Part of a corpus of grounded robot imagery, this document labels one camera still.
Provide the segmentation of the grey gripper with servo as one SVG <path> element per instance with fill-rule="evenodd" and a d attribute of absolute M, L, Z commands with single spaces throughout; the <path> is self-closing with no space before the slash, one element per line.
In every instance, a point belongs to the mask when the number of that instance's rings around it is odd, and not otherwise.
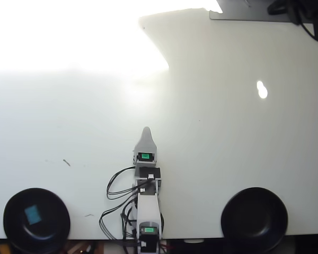
<path fill-rule="evenodd" d="M 157 146 L 153 140 L 151 129 L 143 128 L 141 137 L 134 148 L 133 164 L 138 167 L 155 167 Z"/>

